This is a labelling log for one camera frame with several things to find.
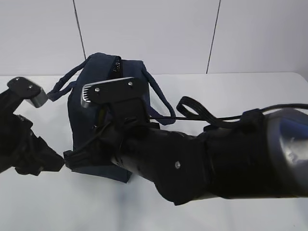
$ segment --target white table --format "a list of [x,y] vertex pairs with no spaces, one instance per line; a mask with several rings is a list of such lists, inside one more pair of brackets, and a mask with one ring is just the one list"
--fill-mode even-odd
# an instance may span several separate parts
[[[183,95],[200,101],[216,116],[276,103],[308,103],[308,83],[294,73],[154,76],[173,106]],[[12,77],[0,77],[0,91]],[[46,91],[59,77],[29,77]],[[35,134],[62,153],[72,147],[66,97],[35,109],[22,103],[16,113],[34,122]],[[152,94],[153,106],[166,109]],[[197,135],[205,123],[178,121],[165,127]],[[123,184],[72,173],[0,174],[2,231],[304,231],[308,199],[194,201],[175,207],[140,177]]]

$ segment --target black strap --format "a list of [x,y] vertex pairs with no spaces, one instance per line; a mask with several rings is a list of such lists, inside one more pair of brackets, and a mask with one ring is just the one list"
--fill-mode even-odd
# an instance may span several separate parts
[[[185,108],[185,106],[193,109],[197,114],[190,112],[187,108]],[[205,107],[203,107],[201,103],[188,96],[183,96],[181,98],[180,102],[177,105],[177,110],[187,118],[201,119],[218,128],[235,128],[240,124],[239,121],[226,122],[219,118],[216,118]]]

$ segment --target navy blue backpack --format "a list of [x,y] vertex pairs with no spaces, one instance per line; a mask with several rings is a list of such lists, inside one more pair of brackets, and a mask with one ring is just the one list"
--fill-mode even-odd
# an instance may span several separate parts
[[[65,83],[67,83],[69,79],[81,69],[83,70],[77,80],[70,82],[66,88],[62,89]],[[147,72],[142,61],[122,60],[119,56],[96,53],[89,56],[82,64],[68,72],[48,93],[49,99],[56,101],[71,91],[67,101],[67,108],[73,132],[74,150],[81,147],[93,137],[93,127],[96,124],[96,115],[99,111],[98,106],[89,108],[83,108],[81,106],[82,87],[85,84],[122,77],[135,77],[149,83],[164,105],[168,108],[171,116],[175,117],[175,112],[172,106],[164,97],[156,81]],[[151,107],[149,91],[147,91],[143,96],[143,99],[149,115],[155,118],[163,117]],[[175,123],[175,119],[157,119],[157,121],[162,125]],[[72,169],[72,171],[107,177],[122,182],[127,182],[131,176],[129,171],[116,165],[80,167]]]

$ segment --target white wall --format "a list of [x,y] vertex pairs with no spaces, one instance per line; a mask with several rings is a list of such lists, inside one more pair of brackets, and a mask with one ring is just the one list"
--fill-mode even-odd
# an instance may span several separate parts
[[297,72],[308,79],[307,0],[221,0],[209,73]]
[[76,0],[86,54],[143,60],[152,74],[205,73],[219,0]]
[[0,76],[62,75],[82,60],[71,0],[0,0]]

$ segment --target black cable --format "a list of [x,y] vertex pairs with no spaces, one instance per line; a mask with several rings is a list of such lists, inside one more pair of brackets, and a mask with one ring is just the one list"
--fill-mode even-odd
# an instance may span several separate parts
[[[222,118],[218,118],[224,121],[227,120],[236,120],[236,119],[240,119],[241,116],[230,116],[230,117],[222,117]],[[171,117],[171,116],[164,116],[164,117],[150,117],[150,119],[175,119],[175,120],[190,120],[190,121],[206,121],[205,119],[190,119],[190,118],[186,118],[186,117]]]
[[76,153],[81,152],[82,150],[84,150],[85,148],[87,148],[87,146],[94,142],[97,138],[99,138],[99,136],[102,134],[102,132],[111,124],[111,122],[108,122],[103,128],[102,130],[100,130],[97,134],[95,134],[95,136],[93,136],[91,139],[89,139],[83,146],[81,146],[80,148],[70,152],[70,156]]
[[[296,108],[296,109],[304,109],[308,110],[308,104],[305,103],[285,103],[285,104],[277,104],[277,105],[272,105],[268,106],[265,108],[261,109],[261,112],[268,112],[272,110],[277,110],[277,109],[283,109],[283,108]],[[241,115],[236,115],[236,116],[230,116],[230,117],[221,117],[218,118],[220,120],[228,121],[228,120],[236,120],[240,119]],[[186,117],[171,117],[171,116],[164,116],[164,117],[150,117],[150,119],[175,119],[175,120],[190,120],[190,121],[206,121],[205,119],[190,119]]]
[[308,110],[308,104],[305,103],[285,103],[285,104],[277,104],[269,107],[265,107],[261,109],[262,112],[268,112],[271,110],[283,109],[283,108],[297,108],[297,109],[305,109]]

